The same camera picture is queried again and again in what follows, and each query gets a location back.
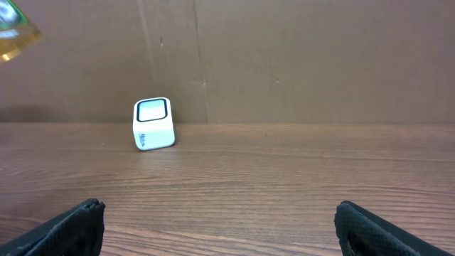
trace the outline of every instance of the brown wall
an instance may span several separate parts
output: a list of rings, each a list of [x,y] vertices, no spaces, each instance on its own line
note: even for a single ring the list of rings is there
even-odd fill
[[[455,122],[453,0],[18,0],[0,121]]]

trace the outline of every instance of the wooden table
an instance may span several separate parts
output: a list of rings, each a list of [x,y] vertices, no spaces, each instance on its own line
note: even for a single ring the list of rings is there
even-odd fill
[[[341,255],[353,201],[455,254],[455,126],[0,124],[0,244],[87,198],[106,255]]]

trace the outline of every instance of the yellow bottle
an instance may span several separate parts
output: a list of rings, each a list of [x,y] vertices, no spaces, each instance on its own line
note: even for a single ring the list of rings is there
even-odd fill
[[[0,0],[0,63],[41,38],[40,31],[11,0]]]

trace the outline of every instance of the logo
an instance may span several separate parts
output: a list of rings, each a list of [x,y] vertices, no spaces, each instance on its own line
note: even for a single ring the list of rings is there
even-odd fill
[[[145,134],[139,134],[139,139],[141,140],[141,145],[145,146]]]

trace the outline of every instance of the white device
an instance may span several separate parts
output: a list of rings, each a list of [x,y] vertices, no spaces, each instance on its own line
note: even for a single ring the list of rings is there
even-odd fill
[[[141,150],[172,146],[173,132],[171,102],[165,97],[145,99],[134,105],[133,134]]]

